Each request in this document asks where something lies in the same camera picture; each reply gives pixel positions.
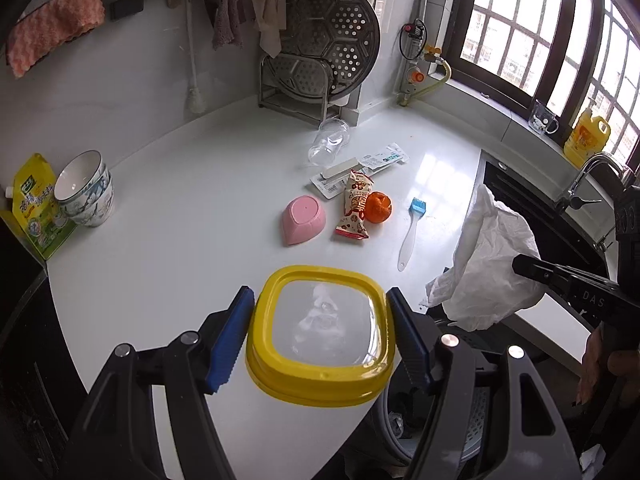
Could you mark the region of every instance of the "yellow hose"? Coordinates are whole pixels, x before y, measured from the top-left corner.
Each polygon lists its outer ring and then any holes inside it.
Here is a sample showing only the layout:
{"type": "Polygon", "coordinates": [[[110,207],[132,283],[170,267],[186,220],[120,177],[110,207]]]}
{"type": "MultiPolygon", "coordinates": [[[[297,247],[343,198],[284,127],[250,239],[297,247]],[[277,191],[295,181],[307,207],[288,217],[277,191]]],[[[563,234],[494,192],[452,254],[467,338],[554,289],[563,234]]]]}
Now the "yellow hose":
{"type": "Polygon", "coordinates": [[[421,95],[428,94],[429,92],[433,92],[435,89],[440,88],[444,83],[446,83],[449,79],[451,79],[451,66],[447,63],[446,60],[442,60],[442,64],[444,66],[445,75],[439,81],[436,81],[434,84],[427,86],[427,88],[423,88],[422,90],[418,90],[417,92],[406,97],[406,94],[402,98],[402,100],[398,103],[400,106],[407,106],[412,99],[416,97],[420,97],[421,95]]]}

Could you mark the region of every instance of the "white wall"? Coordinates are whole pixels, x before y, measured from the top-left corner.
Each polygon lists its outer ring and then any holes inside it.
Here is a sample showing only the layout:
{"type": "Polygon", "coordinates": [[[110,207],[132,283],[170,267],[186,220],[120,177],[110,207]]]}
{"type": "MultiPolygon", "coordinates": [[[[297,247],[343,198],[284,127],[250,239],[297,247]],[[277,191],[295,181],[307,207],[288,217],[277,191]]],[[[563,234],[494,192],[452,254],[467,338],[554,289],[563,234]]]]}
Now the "white wall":
{"type": "MultiPolygon", "coordinates": [[[[31,8],[47,0],[34,0],[31,8]]],[[[250,1],[245,0],[245,9],[250,1]]],[[[212,27],[194,0],[198,83],[209,110],[257,91],[257,34],[242,26],[244,48],[211,47],[212,27]]],[[[247,12],[253,15],[252,9],[247,12]]],[[[0,69],[0,186],[33,152],[54,170],[96,149],[108,165],[194,117],[185,108],[190,62],[184,4],[145,0],[145,9],[64,44],[15,80],[0,69]]]]}
{"type": "Polygon", "coordinates": [[[402,61],[398,50],[398,32],[403,24],[414,18],[417,9],[418,0],[384,0],[380,17],[380,52],[373,70],[362,83],[358,101],[360,110],[389,97],[397,90],[402,61]]]}

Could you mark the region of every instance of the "plastic food container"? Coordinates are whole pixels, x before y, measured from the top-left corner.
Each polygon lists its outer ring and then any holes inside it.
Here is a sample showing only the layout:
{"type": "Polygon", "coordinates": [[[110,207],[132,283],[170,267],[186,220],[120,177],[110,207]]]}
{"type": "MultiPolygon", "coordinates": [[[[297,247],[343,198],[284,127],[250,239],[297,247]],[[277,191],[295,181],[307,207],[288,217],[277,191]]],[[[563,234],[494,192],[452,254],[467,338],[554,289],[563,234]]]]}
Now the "plastic food container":
{"type": "Polygon", "coordinates": [[[292,266],[267,280],[247,338],[255,383],[305,406],[353,406],[375,398],[392,370],[393,320],[380,286],[329,267],[292,266]]]}

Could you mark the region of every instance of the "kitchen sink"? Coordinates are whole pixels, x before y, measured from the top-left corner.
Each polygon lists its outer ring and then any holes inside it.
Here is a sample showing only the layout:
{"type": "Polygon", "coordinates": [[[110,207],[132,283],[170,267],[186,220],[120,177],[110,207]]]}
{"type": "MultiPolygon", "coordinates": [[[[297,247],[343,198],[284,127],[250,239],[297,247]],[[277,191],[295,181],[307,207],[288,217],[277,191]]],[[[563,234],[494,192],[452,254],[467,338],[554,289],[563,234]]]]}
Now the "kitchen sink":
{"type": "Polygon", "coordinates": [[[531,227],[541,259],[609,277],[602,251],[568,215],[554,211],[549,197],[486,152],[480,163],[482,182],[495,199],[520,213],[531,227]]]}

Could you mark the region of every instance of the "snack bag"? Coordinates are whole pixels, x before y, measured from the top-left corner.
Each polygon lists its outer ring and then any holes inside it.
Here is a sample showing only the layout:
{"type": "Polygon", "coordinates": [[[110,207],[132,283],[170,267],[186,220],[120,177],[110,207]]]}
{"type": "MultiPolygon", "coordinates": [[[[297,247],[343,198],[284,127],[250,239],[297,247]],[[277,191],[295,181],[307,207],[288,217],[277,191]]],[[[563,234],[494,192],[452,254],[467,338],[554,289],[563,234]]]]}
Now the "snack bag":
{"type": "Polygon", "coordinates": [[[369,238],[364,228],[364,207],[372,187],[373,181],[368,176],[351,171],[344,189],[344,216],[335,228],[336,233],[356,240],[369,238]]]}
{"type": "Polygon", "coordinates": [[[14,178],[14,216],[45,260],[76,227],[53,198],[55,185],[56,175],[39,153],[34,153],[14,178]]]}

